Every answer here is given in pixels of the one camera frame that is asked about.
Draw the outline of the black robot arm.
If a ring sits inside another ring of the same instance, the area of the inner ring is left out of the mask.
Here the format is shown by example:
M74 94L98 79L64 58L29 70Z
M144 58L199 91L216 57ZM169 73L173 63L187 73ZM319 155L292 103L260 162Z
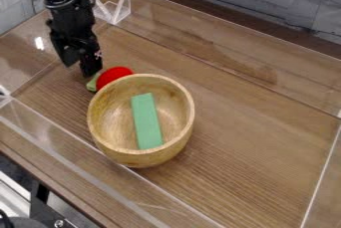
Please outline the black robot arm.
M49 38L62 64L80 64L84 78L102 68L101 49L93 33L96 23L94 0L45 0L50 18L45 25Z

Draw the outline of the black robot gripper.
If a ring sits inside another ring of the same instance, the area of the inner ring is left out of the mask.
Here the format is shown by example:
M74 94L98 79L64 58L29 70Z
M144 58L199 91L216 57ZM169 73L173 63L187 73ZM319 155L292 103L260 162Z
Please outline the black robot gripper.
M90 1L46 2L50 12L46 21L49 38L62 64L70 67L78 61L85 78L102 68L102 56L97 37L93 33L96 23Z

